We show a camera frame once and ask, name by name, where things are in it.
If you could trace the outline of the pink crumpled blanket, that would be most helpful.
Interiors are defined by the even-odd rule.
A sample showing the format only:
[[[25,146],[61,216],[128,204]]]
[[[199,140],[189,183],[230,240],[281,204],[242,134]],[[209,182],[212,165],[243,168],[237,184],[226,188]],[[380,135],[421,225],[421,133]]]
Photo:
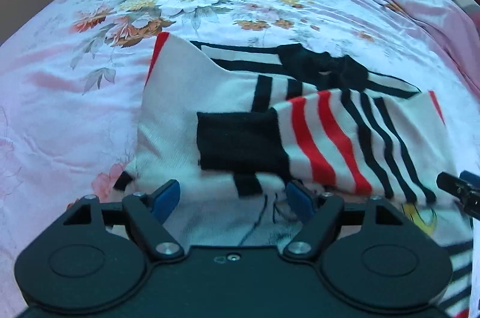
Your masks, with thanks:
[[[442,61],[479,97],[479,24],[452,0],[386,0],[433,39]]]

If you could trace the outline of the floral pink bed sheet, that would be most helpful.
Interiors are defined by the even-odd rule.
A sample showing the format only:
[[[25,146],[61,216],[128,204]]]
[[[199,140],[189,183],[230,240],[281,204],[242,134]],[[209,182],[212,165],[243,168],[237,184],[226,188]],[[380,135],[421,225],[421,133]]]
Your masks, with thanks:
[[[445,65],[426,31],[386,0],[55,0],[1,46],[2,316],[453,317],[440,307],[443,297],[442,315],[323,315],[312,264],[282,254],[301,221],[283,245],[189,245],[172,225],[181,187],[157,211],[182,258],[153,264],[134,294],[106,311],[24,314],[14,275],[20,253],[86,195],[110,203],[145,193],[111,197],[137,147],[143,89],[162,32],[218,46],[300,44],[431,90],[454,158],[449,174],[479,176],[479,97]],[[452,197],[473,233],[466,317],[476,317],[479,220]]]

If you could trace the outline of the striped white knit sweater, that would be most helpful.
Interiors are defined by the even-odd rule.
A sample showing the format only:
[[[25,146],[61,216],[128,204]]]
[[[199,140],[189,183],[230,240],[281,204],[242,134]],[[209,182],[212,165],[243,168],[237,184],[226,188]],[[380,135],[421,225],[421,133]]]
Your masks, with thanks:
[[[436,184],[456,171],[433,91],[300,44],[218,46],[156,38],[137,147],[111,197],[181,187],[172,219],[189,245],[283,245],[299,227],[286,187],[380,196],[444,247],[453,276],[440,307],[469,313],[473,233]]]

